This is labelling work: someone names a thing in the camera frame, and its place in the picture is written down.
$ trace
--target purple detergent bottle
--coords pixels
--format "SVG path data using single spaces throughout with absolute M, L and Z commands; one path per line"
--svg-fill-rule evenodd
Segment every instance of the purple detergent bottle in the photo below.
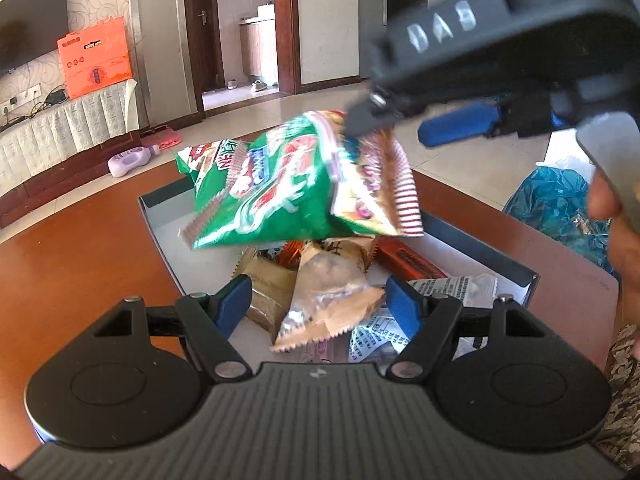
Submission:
M 151 148 L 139 146 L 126 152 L 113 155 L 107 163 L 109 165 L 109 171 L 111 171 L 111 174 L 116 178 L 125 176 L 134 168 L 144 166 L 152 156 L 158 153 L 160 153 L 160 146 L 154 144 Z

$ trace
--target brown wooden table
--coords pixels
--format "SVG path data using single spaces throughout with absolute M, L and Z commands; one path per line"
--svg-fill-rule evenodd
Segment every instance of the brown wooden table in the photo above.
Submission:
M 124 296 L 143 296 L 149 305 L 178 298 L 137 202 L 178 177 L 174 164 L 159 166 L 0 244 L 0 463 L 13 468 L 38 445 L 22 396 L 44 362 Z M 530 310 L 604 368 L 617 282 L 490 206 L 422 174 L 415 178 L 423 209 L 540 274 Z

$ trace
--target pink plastic object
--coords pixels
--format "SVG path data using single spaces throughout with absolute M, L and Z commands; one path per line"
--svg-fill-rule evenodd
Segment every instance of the pink plastic object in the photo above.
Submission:
M 160 126 L 151 135 L 142 137 L 140 143 L 146 148 L 151 148 L 154 144 L 160 146 L 161 150 L 165 150 L 172 146 L 176 146 L 182 142 L 182 137 L 175 133 L 168 126 Z
M 113 155 L 107 163 L 109 171 L 111 171 L 111 174 L 116 178 L 125 176 L 134 168 L 144 166 L 152 156 L 158 155 L 158 153 L 160 153 L 160 146 L 154 144 L 151 148 L 139 146 L 126 152 Z

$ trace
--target human hand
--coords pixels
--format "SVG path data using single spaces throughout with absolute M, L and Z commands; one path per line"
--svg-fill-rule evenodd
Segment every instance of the human hand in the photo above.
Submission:
M 640 236 L 630 227 L 609 184 L 596 173 L 589 192 L 589 215 L 594 220 L 613 218 L 609 232 L 609 261 L 622 276 L 622 319 L 634 323 L 634 357 L 640 360 Z

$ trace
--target ribbed gray panel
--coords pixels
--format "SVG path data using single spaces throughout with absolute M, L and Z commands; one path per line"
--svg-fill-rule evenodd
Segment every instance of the ribbed gray panel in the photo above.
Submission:
M 326 374 L 310 374 L 317 370 Z M 120 452 L 46 444 L 17 473 L 25 480 L 623 477 L 591 446 L 527 455 L 477 443 L 450 427 L 421 388 L 391 383 L 372 365 L 282 364 L 215 387 L 162 440 Z

